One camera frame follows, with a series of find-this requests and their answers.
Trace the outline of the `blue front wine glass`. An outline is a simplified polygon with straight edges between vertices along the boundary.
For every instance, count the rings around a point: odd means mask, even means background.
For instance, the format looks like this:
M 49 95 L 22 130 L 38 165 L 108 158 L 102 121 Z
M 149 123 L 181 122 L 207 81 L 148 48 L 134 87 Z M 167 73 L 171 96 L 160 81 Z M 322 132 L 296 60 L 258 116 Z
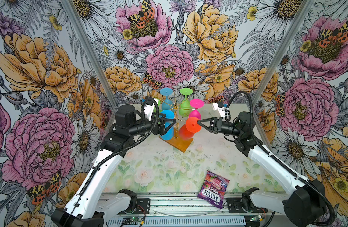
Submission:
M 165 114 L 165 117 L 167 119 L 172 119 L 173 120 L 174 117 L 175 117 L 175 114 L 172 111 L 170 111 L 170 110 L 163 110 L 161 113 Z M 172 126 L 170 126 L 171 123 L 172 122 L 166 122 L 165 123 L 165 129 L 168 128 L 169 130 L 168 130 L 168 132 L 166 134 L 164 134 L 163 136 L 160 137 L 164 141 L 169 141 L 174 136 L 174 129 L 173 129 Z

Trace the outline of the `blue wine glass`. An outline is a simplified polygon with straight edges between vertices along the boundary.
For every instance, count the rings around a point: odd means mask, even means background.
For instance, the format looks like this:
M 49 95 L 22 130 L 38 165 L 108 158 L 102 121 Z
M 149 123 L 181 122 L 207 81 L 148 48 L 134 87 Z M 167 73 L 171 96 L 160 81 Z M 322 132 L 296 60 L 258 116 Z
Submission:
M 160 94 L 163 96 L 163 101 L 161 102 L 162 110 L 171 110 L 173 102 L 170 99 L 170 96 L 173 94 L 173 90 L 171 88 L 162 88 L 160 90 Z
M 175 117 L 175 114 L 172 111 L 170 111 L 170 110 L 163 110 L 161 113 L 165 114 L 165 117 L 167 119 L 172 119 L 173 120 L 174 117 Z M 174 129 L 173 129 L 172 126 L 170 126 L 171 123 L 172 122 L 166 122 L 165 123 L 165 129 L 168 128 L 169 130 L 168 130 L 168 132 L 166 134 L 164 134 L 163 136 L 160 137 L 164 141 L 169 141 L 174 136 Z

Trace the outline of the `red wine glass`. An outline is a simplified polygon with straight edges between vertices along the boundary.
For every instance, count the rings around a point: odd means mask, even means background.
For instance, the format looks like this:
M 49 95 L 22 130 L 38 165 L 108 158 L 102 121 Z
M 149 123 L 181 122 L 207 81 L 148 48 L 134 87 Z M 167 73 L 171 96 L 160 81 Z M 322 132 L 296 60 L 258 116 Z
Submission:
M 183 140 L 191 139 L 196 133 L 201 130 L 201 126 L 198 124 L 198 121 L 199 118 L 190 117 L 180 128 L 179 135 Z

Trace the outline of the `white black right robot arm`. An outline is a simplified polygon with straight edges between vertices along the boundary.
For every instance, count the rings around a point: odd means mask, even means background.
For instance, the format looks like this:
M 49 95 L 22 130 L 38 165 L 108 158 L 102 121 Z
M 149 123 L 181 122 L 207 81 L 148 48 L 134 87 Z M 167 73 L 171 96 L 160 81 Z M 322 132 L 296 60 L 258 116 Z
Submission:
M 241 112 L 233 122 L 214 117 L 194 119 L 188 126 L 233 136 L 237 150 L 269 173 L 287 194 L 281 197 L 252 189 L 248 201 L 253 206 L 284 214 L 297 227 L 333 224 L 336 213 L 325 196 L 324 186 L 317 179 L 311 181 L 293 170 L 263 145 L 254 135 L 253 120 L 252 112 Z

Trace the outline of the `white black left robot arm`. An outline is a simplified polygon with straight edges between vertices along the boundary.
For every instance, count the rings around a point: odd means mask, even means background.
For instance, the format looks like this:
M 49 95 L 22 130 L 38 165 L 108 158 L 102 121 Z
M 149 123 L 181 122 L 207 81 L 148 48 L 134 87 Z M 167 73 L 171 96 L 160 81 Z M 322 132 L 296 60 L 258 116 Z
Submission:
M 103 227 L 113 216 L 135 211 L 137 195 L 130 190 L 122 189 L 104 203 L 99 203 L 100 196 L 128 150 L 150 134 L 165 135 L 175 123 L 175 114 L 160 112 L 156 101 L 145 101 L 140 110 L 133 105 L 118 107 L 92 168 L 65 207 L 53 212 L 52 222 L 58 227 Z

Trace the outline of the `blue rear wine glass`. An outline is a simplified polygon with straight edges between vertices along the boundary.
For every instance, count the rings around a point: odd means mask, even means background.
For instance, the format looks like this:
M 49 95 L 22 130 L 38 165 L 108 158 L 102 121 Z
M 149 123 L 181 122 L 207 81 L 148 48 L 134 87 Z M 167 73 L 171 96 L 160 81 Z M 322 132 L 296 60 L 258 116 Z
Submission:
M 162 88 L 160 90 L 160 94 L 163 96 L 163 101 L 161 102 L 162 110 L 171 110 L 173 102 L 170 99 L 170 96 L 173 94 L 173 90 L 171 88 Z

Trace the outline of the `green left wine glass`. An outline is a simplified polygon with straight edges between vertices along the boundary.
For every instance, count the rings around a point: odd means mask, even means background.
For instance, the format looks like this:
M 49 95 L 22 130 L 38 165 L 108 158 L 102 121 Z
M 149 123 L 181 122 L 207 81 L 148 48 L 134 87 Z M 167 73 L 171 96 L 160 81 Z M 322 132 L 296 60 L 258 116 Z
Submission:
M 157 106 L 160 107 L 160 100 L 157 98 L 147 97 L 146 99 L 143 100 L 143 103 L 145 103 L 145 104 L 154 104 L 155 102 L 157 103 Z

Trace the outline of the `green wine glass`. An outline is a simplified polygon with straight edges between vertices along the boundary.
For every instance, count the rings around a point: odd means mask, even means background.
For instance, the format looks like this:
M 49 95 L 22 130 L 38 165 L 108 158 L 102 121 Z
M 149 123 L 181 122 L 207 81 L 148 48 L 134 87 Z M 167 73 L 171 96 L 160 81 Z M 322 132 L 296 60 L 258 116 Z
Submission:
M 160 107 L 160 100 L 157 98 L 147 97 L 146 99 L 143 100 L 143 103 L 145 103 L 145 104 L 154 104 L 155 102 L 157 103 L 157 106 Z
M 180 103 L 179 114 L 182 117 L 188 116 L 192 112 L 192 106 L 188 97 L 193 93 L 190 88 L 180 89 L 180 94 L 184 96 L 184 100 Z

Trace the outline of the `green rear wine glass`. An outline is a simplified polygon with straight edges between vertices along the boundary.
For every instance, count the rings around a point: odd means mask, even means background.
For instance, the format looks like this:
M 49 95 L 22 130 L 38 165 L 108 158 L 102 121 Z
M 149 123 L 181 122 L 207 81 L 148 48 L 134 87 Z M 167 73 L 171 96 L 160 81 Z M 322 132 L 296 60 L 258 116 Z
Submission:
M 184 100 L 180 103 L 179 114 L 182 117 L 188 116 L 192 112 L 192 106 L 188 97 L 193 93 L 190 88 L 180 89 L 180 94 L 184 96 Z

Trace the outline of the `pink wine glass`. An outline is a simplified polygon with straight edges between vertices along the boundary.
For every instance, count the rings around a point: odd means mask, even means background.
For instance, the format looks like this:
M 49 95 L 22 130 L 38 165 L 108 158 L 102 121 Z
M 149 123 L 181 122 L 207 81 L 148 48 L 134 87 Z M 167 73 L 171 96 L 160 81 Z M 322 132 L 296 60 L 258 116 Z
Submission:
M 194 109 L 190 112 L 189 118 L 195 117 L 201 120 L 201 114 L 199 112 L 199 109 L 204 106 L 204 102 L 201 99 L 192 99 L 190 101 L 190 105 Z

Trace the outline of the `purple Fox's candy bag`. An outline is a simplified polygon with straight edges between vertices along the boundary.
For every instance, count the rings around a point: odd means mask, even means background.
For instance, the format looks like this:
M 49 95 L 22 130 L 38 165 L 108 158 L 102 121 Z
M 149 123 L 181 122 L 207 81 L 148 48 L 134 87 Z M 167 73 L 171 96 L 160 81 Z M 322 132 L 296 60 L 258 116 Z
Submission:
M 229 180 L 207 170 L 203 185 L 197 195 L 218 209 L 223 209 L 224 195 L 229 185 Z

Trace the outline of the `aluminium front frame rail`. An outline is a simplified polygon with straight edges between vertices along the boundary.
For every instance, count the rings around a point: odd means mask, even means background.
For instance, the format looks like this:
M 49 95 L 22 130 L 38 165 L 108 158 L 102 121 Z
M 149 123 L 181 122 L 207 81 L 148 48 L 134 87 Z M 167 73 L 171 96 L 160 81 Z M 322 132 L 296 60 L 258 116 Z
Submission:
M 272 194 L 281 197 L 287 195 L 283 193 Z M 99 203 L 104 203 L 114 197 L 100 197 Z M 239 197 L 239 195 L 228 194 L 225 196 L 225 201 L 230 197 Z M 145 220 L 143 224 L 145 227 L 246 226 L 250 224 L 251 217 L 261 214 L 231 214 L 227 208 L 218 209 L 206 200 L 198 198 L 195 194 L 144 194 L 137 195 L 137 199 L 139 198 L 151 199 L 149 214 L 117 214 L 108 220 L 106 225 L 109 227 L 119 226 L 128 218 L 139 217 Z

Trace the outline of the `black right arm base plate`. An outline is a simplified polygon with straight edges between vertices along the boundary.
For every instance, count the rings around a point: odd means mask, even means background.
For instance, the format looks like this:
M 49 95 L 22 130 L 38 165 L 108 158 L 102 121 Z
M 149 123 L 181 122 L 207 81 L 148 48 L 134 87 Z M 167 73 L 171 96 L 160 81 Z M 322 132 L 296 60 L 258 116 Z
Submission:
M 227 208 L 229 213 L 267 213 L 268 210 L 266 208 L 258 208 L 258 207 L 249 207 L 245 208 L 245 205 L 242 202 L 242 199 L 239 197 L 230 197 L 227 198 L 224 203 L 224 208 Z

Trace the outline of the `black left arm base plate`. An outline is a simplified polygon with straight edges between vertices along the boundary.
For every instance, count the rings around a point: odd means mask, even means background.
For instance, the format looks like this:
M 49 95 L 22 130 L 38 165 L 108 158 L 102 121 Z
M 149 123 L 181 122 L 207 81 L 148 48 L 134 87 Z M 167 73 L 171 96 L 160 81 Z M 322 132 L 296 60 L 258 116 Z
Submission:
M 139 198 L 136 200 L 135 205 L 131 203 L 128 209 L 121 211 L 119 215 L 143 215 L 149 214 L 151 199 Z

